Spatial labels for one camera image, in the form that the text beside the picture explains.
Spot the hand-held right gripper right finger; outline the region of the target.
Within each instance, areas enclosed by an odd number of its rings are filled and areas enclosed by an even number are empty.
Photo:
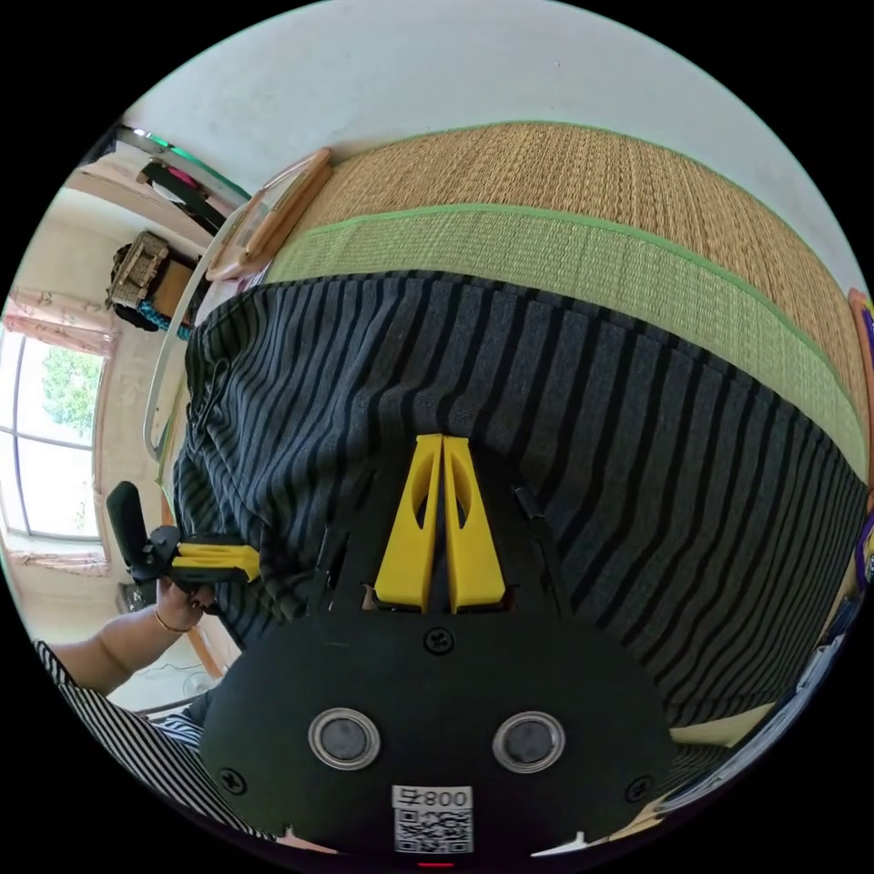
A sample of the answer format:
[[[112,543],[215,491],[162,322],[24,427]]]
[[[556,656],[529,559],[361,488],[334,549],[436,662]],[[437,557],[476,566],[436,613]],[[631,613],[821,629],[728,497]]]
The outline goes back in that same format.
[[[495,608],[505,584],[469,442],[444,436],[442,460],[451,611]]]

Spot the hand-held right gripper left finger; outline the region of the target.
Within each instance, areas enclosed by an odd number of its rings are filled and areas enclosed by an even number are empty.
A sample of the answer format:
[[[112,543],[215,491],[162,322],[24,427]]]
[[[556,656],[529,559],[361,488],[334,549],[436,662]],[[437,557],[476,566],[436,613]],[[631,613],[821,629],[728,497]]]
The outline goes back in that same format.
[[[441,464],[442,436],[417,437],[374,586],[381,605],[412,611],[428,607]]]

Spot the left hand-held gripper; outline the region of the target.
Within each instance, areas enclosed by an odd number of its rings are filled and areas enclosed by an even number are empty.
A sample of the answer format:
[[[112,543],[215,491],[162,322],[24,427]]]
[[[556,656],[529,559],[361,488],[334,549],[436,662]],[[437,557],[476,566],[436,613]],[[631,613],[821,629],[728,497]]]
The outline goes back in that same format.
[[[201,586],[248,584],[259,578],[259,553],[239,538],[219,534],[182,537],[173,525],[149,532],[142,523],[129,526],[129,575],[138,584],[166,578],[193,594]],[[207,615],[218,616],[214,600]]]

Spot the person's left hand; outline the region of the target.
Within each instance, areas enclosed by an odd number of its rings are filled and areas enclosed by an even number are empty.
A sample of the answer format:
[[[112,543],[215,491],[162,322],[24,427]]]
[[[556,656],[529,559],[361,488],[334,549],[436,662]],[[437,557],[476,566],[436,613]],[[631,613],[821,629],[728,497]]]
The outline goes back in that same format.
[[[213,607],[214,599],[214,590],[209,586],[201,586],[190,594],[162,578],[157,583],[155,615],[165,630],[183,635],[198,625]]]

